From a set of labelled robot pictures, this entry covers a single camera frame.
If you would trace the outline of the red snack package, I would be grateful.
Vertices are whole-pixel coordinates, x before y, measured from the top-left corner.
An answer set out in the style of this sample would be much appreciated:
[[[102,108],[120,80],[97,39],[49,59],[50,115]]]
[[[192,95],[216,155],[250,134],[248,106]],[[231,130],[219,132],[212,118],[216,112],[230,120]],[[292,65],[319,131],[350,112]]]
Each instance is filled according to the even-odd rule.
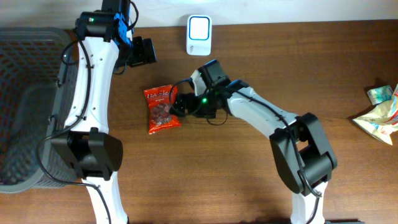
[[[149,108],[149,134],[181,126],[177,116],[170,113],[177,93],[178,89],[172,89],[172,85],[144,90]]]

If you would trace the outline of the green tissue pack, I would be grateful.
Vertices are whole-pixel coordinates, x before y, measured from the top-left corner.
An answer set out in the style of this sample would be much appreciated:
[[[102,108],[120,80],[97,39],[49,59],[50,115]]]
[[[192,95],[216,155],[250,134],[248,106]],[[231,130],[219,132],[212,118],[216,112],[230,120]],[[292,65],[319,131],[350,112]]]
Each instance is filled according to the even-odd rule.
[[[392,99],[393,90],[390,85],[380,86],[367,91],[372,105],[378,105]]]

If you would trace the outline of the beige snack bag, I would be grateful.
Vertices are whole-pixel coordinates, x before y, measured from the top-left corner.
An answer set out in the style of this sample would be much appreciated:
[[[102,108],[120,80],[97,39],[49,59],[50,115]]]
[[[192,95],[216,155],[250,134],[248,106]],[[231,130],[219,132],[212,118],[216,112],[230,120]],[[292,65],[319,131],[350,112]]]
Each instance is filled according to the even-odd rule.
[[[371,111],[354,118],[353,122],[377,140],[392,145],[391,134],[397,132],[397,86],[391,100],[373,106]]]

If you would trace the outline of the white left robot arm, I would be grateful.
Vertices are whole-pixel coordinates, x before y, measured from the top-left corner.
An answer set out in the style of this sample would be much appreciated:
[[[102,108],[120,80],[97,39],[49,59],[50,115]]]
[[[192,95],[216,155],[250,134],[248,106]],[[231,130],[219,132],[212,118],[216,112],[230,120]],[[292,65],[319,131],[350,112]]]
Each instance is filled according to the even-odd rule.
[[[109,135],[108,101],[119,69],[156,62],[151,39],[134,37],[133,1],[103,1],[101,9],[82,12],[73,33],[78,73],[72,107],[64,128],[50,136],[52,147],[88,189],[97,223],[129,223],[123,209],[118,171],[122,142]]]

